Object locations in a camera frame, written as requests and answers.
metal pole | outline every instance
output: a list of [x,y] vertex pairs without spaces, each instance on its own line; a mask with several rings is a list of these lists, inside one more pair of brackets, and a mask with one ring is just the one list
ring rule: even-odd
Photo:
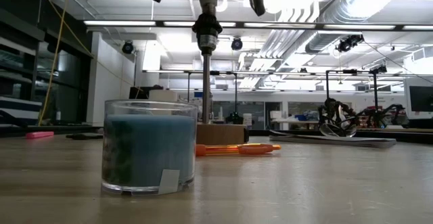
[[329,71],[326,71],[326,99],[329,99]]
[[378,112],[378,82],[376,81],[376,73],[373,73],[373,86],[374,86],[374,110]]
[[210,54],[203,55],[203,123],[209,123],[210,112]]
[[235,112],[237,112],[237,74],[235,74]]
[[191,73],[190,72],[188,72],[188,102],[189,102],[189,78],[190,78],[190,76],[191,76]]

desk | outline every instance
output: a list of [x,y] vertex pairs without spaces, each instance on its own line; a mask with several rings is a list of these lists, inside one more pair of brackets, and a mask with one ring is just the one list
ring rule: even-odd
[[[252,137],[252,142],[268,142]],[[433,219],[433,147],[282,144],[203,157],[185,192],[100,191],[100,140],[0,139],[0,223],[417,223]]]
[[295,121],[295,120],[287,120],[286,118],[276,118],[273,119],[271,122],[273,123],[287,123],[289,124],[297,124],[297,125],[305,125],[307,130],[310,130],[310,125],[318,125],[319,121]]

computer monitor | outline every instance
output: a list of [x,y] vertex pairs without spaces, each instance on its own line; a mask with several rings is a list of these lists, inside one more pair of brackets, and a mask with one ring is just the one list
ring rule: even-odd
[[433,112],[433,87],[410,86],[411,111]]

black cable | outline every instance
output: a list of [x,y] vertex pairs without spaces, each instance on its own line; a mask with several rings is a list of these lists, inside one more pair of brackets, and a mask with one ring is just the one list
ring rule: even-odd
[[428,79],[421,77],[418,74],[413,73],[412,71],[410,71],[409,69],[405,68],[404,66],[401,66],[400,64],[398,64],[397,62],[395,62],[393,59],[389,58],[387,55],[383,54],[382,52],[380,52],[378,49],[376,49],[375,47],[371,46],[367,41],[364,41],[365,44],[367,44],[368,46],[370,46],[373,50],[377,51],[380,55],[384,56],[384,58],[390,60],[392,63],[396,64],[397,66],[401,67],[402,69],[406,70],[407,72],[410,72],[411,74],[417,76],[420,79],[424,79],[425,81],[433,84],[432,81],[429,81]]

white label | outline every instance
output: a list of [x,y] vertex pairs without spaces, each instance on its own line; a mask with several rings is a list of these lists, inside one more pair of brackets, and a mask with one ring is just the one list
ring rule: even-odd
[[177,192],[179,186],[180,170],[162,170],[160,189],[158,194],[169,194]]

